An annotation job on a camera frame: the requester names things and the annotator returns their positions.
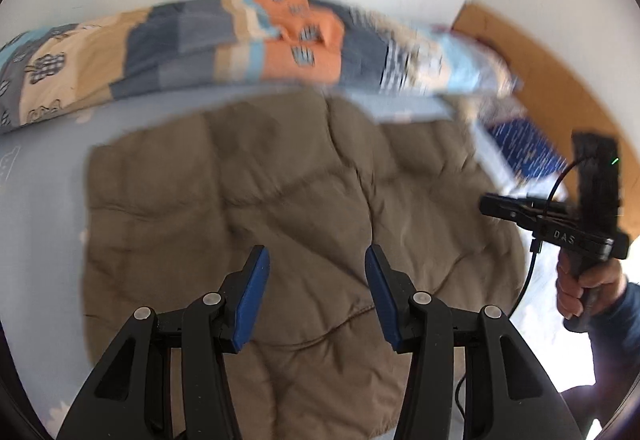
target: human hand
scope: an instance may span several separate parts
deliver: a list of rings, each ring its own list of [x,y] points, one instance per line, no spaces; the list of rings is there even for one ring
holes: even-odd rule
[[[609,260],[591,267],[577,280],[569,274],[570,268],[567,254],[560,251],[556,267],[558,270],[557,306],[558,311],[567,319],[571,319],[574,315],[579,316],[584,311],[580,302],[584,289],[600,287],[598,298],[593,305],[594,315],[609,308],[625,293],[628,281],[618,260]]]

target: dark blue sleeve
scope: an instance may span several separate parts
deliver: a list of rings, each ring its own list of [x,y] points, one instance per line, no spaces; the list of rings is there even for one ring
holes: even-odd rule
[[[591,317],[589,337],[601,415],[608,420],[640,370],[640,286],[627,284],[618,301]]]

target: wooden headboard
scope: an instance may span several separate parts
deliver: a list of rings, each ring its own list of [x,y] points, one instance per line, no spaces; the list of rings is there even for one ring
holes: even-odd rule
[[[623,212],[620,227],[635,239],[640,235],[640,165],[633,147],[609,112],[588,88],[556,59],[551,51],[498,14],[478,3],[466,4],[453,28],[487,42],[524,82],[516,97],[532,121],[566,158],[571,159],[572,130],[590,130],[618,139],[622,172]],[[576,199],[577,175],[567,176],[570,196]]]

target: mattress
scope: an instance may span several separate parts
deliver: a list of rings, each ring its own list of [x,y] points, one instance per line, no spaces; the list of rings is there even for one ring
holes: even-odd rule
[[[84,163],[89,149],[173,115],[286,85],[206,86],[127,98],[64,115],[0,137],[0,317],[18,375],[52,436],[91,371],[82,330],[81,276],[87,238]],[[435,97],[384,96],[345,90],[344,96],[378,121],[449,119]],[[471,125],[477,157],[501,193],[548,192],[546,183],[516,187],[497,146]],[[523,233],[528,248],[530,236]],[[555,309],[558,251],[547,244],[513,322],[556,384],[565,390],[593,382],[588,338],[562,328]],[[564,361],[558,347],[577,354]],[[392,438],[389,432],[382,438]],[[454,410],[452,438],[462,437]]]

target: silver rivet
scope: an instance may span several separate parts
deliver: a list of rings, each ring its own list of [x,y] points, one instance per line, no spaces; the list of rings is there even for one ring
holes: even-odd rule
[[[218,292],[209,292],[202,298],[205,305],[217,305],[220,301],[222,301],[222,296]]]
[[[484,307],[484,313],[487,314],[491,319],[498,319],[502,315],[502,310],[500,310],[497,306],[489,305]]]
[[[428,305],[431,302],[431,296],[426,292],[416,292],[414,294],[414,301],[418,305]]]
[[[135,312],[133,312],[133,317],[136,319],[146,319],[151,315],[151,309],[148,306],[141,306]]]

